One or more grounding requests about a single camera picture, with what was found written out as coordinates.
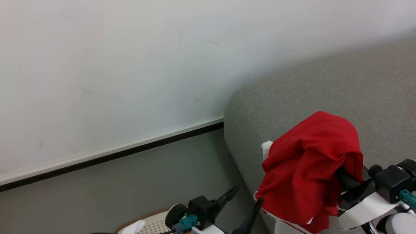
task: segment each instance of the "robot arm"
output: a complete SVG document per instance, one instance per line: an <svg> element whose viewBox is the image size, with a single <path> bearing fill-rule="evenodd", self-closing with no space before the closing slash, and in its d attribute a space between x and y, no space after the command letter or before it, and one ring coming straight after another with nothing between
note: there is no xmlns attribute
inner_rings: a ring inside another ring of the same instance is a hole
<svg viewBox="0 0 416 234"><path fill-rule="evenodd" d="M367 170L365 182L355 187L345 185L350 176L342 170L337 176L343 186L348 187L338 200L339 221L344 229L361 226L368 234L407 234L416 230L416 162L406 159L397 165L382 169L374 165ZM391 209L397 214L383 218L377 226L373 220Z"/></svg>
<svg viewBox="0 0 416 234"><path fill-rule="evenodd" d="M165 225L175 230L173 232L175 234L186 231L191 231L191 234L227 234L214 225L215 219L239 188L239 185L234 186L217 200L208 200L205 196L199 196L190 200L188 207L177 204L166 215ZM232 234L250 234L262 204L263 198L258 199L249 216Z"/></svg>

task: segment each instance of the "black trim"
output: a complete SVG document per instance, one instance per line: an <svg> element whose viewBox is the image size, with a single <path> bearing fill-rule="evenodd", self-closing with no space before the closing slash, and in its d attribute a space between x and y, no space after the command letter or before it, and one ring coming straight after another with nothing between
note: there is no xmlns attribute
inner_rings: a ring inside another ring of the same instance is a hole
<svg viewBox="0 0 416 234"><path fill-rule="evenodd" d="M190 132L185 132L185 133L182 133L182 134L179 134L179 135L176 135L176 136L168 137L168 138L161 139L161 140L158 140L158 141L155 141L155 142L151 142L151 143L148 143L148 144L137 146L137 147L134 147L134 148L131 148L131 149L126 149L126 150L123 150L123 151L120 151L120 152L117 152L117 153L113 153L113 154L110 154L110 155L107 155L107 156L102 156L102 157L92 159L92 160L89 160L89 161L86 161L86 162L81 162L81 163L78 163L78 164L75 164L75 165L71 165L71 166L61 168L61 169L57 169L57 170L54 170L54 171L51 171L51 172L46 172L46 173L35 175L35 176L29 177L29 178L26 178L26 179L21 179L21 180L15 181L15 182L0 185L0 192L4 192L4 191L10 190L10 189L14 189L14 188L17 188L17 187L20 187L20 186L23 186L23 185L32 184L32 183L35 183L35 182L38 182L38 181L41 181L41 180L44 180L44 179L49 179L49 178L52 178L52 177L55 177L55 176L66 174L68 172L73 172L73 171L83 169L83 168L86 168L86 167L94 166L94 165L97 165L97 164L100 164L100 163L103 163L103 162L108 162L108 161L111 161L111 160L114 160L114 159L118 159L118 158L121 158L121 157L124 157L124 156L131 155L131 154L139 153L139 152L142 152L142 151L145 151L145 150L148 150L148 149L152 149L152 148L159 147L159 146L162 146L162 145L165 145L165 144L169 144L169 143L172 143L172 142L183 140L183 139L186 139L186 138L189 138L189 137L194 137L194 136L198 136L198 135L201 135L201 134L204 134L204 133L207 133L207 132L212 132L212 131L221 129L223 127L224 127L223 122L213 124L213 125L202 127L200 129L196 129L196 130L193 130L193 131L190 131Z"/></svg>

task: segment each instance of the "red shirt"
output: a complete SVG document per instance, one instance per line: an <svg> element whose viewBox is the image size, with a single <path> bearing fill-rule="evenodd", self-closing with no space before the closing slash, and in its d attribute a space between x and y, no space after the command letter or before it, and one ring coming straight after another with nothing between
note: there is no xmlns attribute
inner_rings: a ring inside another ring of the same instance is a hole
<svg viewBox="0 0 416 234"><path fill-rule="evenodd" d="M311 233L327 229L329 215L337 215L342 189L335 171L344 166L363 181L355 127L325 112L316 112L273 142L262 166L266 176L257 193L264 198L262 208Z"/></svg>

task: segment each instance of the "perforated surface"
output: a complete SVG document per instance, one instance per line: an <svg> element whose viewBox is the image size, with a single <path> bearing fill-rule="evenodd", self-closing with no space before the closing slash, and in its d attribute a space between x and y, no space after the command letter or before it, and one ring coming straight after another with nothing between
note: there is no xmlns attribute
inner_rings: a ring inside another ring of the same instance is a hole
<svg viewBox="0 0 416 234"><path fill-rule="evenodd" d="M165 216L168 212L162 212L149 218L145 218L144 227L140 230L139 234L158 234L170 231L165 225Z"/></svg>

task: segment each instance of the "gray sofa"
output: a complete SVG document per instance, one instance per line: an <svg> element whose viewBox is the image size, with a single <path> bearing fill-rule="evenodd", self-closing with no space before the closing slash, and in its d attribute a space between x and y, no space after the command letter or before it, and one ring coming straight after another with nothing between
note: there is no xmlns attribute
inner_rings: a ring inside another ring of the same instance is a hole
<svg viewBox="0 0 416 234"><path fill-rule="evenodd" d="M366 166L416 159L416 40L308 65L239 89L225 113L224 135L252 194L264 176L261 144L318 110L354 124ZM263 219L273 233L274 220ZM330 223L322 233L363 233L343 231L336 217Z"/></svg>

